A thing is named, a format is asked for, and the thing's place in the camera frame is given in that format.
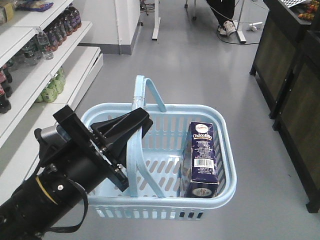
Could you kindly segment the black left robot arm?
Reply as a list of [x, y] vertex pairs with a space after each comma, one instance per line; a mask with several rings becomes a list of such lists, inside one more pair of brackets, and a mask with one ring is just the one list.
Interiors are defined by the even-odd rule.
[[88, 207], [88, 193], [105, 179], [119, 190], [129, 186], [121, 167], [126, 165], [127, 142], [138, 130], [147, 133], [149, 114], [137, 108], [116, 118], [86, 127], [64, 106], [53, 117], [49, 133], [36, 129], [39, 163], [32, 175], [0, 207], [3, 240], [39, 240], [46, 232], [73, 233], [79, 225], [57, 227], [78, 202]]

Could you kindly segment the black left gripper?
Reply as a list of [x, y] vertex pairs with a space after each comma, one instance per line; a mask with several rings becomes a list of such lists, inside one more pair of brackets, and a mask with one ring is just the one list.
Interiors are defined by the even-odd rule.
[[153, 125], [141, 107], [119, 117], [95, 122], [88, 130], [66, 105], [54, 115], [57, 124], [34, 131], [39, 143], [34, 181], [50, 200], [80, 200], [105, 179], [121, 191], [129, 186], [120, 165], [127, 166], [127, 143], [142, 127], [142, 138]]

